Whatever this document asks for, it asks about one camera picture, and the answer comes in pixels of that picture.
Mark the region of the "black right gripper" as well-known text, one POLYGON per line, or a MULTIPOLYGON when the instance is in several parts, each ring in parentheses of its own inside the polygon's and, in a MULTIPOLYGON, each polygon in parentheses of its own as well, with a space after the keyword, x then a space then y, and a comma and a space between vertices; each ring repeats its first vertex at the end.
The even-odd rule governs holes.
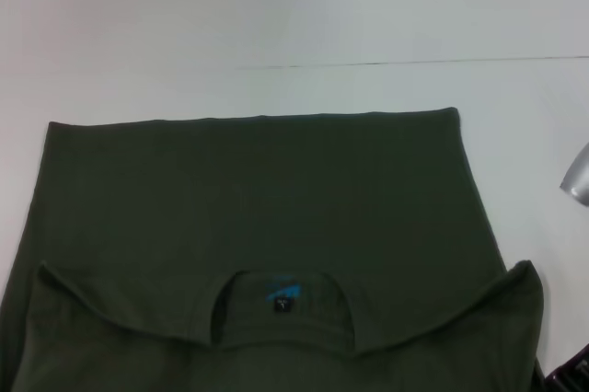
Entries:
POLYGON ((588 392, 588 359, 588 349, 583 348, 568 362, 546 377, 546 390, 549 392, 588 392))

